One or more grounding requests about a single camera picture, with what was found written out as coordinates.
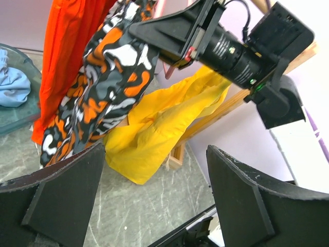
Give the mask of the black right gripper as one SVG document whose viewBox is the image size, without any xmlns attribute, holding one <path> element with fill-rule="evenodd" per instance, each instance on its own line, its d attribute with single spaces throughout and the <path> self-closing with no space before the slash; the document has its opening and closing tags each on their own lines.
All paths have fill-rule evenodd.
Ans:
<svg viewBox="0 0 329 247">
<path fill-rule="evenodd" d="M 314 32 L 280 3 L 253 27 L 245 24 L 243 39 L 220 25 L 226 4 L 195 1 L 178 12 L 132 24 L 129 33 L 159 48 L 159 59 L 177 69 L 198 61 L 248 90 L 268 129 L 305 119 L 294 82 L 284 75 L 289 64 L 314 40 Z"/>
</svg>

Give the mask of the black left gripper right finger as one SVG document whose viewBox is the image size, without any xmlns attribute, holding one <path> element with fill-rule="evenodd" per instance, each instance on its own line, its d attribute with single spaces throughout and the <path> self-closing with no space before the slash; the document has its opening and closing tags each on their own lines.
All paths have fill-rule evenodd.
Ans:
<svg viewBox="0 0 329 247">
<path fill-rule="evenodd" d="M 280 181 L 209 145 L 225 246 L 328 246 L 328 194 Z"/>
</svg>

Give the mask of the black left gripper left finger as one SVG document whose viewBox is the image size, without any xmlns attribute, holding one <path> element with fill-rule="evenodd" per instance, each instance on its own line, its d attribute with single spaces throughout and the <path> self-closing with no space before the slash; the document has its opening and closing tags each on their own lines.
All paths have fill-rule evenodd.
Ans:
<svg viewBox="0 0 329 247">
<path fill-rule="evenodd" d="M 1 183 L 1 246 L 29 246 L 37 234 L 83 246 L 104 165 L 101 143 Z"/>
</svg>

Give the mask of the camouflage orange black shorts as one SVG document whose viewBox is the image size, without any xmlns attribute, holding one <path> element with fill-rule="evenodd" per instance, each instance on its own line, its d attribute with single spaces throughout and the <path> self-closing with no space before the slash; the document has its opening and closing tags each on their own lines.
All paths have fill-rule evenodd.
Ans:
<svg viewBox="0 0 329 247">
<path fill-rule="evenodd" d="M 117 1 L 88 42 L 83 65 L 44 132 L 40 166 L 65 160 L 120 124 L 154 78 L 159 53 L 129 34 L 154 1 Z"/>
</svg>

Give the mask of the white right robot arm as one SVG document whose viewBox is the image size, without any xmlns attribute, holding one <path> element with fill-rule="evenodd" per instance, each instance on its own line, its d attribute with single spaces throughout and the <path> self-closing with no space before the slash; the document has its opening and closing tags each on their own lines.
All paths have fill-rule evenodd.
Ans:
<svg viewBox="0 0 329 247">
<path fill-rule="evenodd" d="M 280 3 L 273 4 L 243 39 L 219 21 L 227 1 L 196 1 L 184 10 L 138 22 L 129 33 L 158 49 L 162 61 L 183 69 L 194 61 L 247 90 L 300 187 L 319 190 L 328 161 L 293 80 L 285 71 L 314 40 L 314 33 Z"/>
</svg>

